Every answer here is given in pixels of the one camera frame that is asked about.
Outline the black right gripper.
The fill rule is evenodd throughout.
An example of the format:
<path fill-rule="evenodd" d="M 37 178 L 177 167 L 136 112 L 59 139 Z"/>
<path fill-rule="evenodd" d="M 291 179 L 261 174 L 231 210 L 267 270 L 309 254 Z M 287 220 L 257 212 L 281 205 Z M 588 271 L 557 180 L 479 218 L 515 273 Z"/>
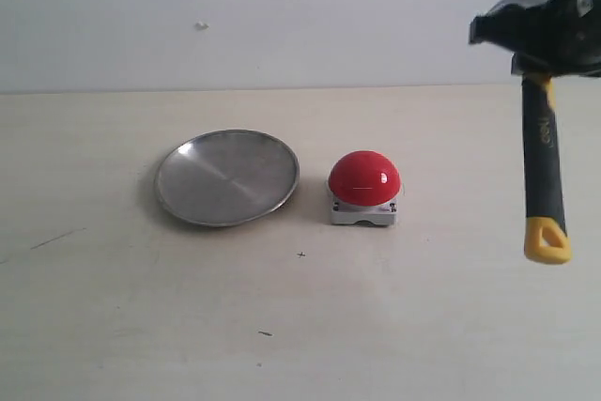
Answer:
<path fill-rule="evenodd" d="M 516 41 L 512 72 L 600 76 L 600 0 L 500 0 L 473 18 L 469 45 Z"/>

